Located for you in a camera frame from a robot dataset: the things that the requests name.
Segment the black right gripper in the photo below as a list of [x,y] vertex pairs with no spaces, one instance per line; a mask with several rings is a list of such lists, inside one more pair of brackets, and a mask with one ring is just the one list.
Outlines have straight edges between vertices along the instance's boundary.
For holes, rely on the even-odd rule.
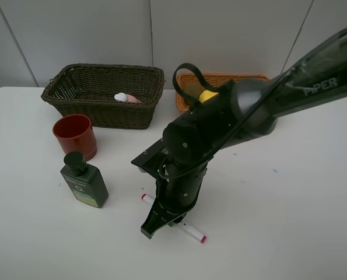
[[197,202],[206,171],[206,166],[200,166],[178,178],[156,180],[156,198],[141,226],[145,237],[151,239],[162,227],[173,227],[183,221]]

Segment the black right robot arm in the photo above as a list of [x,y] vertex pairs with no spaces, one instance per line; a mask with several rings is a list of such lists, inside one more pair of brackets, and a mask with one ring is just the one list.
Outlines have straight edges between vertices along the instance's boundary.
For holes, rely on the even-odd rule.
[[279,117],[347,97],[347,27],[267,82],[245,78],[215,87],[195,65],[180,68],[215,95],[204,102],[193,99],[189,110],[133,160],[156,180],[156,197],[141,226],[147,238],[193,209],[217,151],[269,135]]

